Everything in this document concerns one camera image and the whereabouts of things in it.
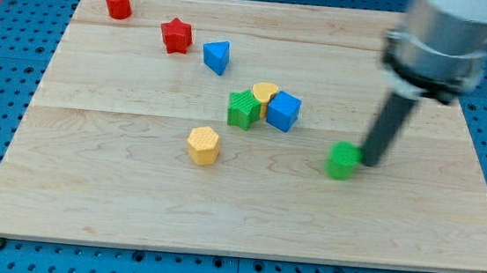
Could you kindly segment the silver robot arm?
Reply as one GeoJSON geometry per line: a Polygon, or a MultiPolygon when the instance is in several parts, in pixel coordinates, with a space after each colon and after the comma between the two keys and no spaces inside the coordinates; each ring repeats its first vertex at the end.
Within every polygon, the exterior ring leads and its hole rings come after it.
{"type": "Polygon", "coordinates": [[[473,91],[487,60],[487,0],[411,0],[386,34],[391,93],[444,104],[473,91]]]}

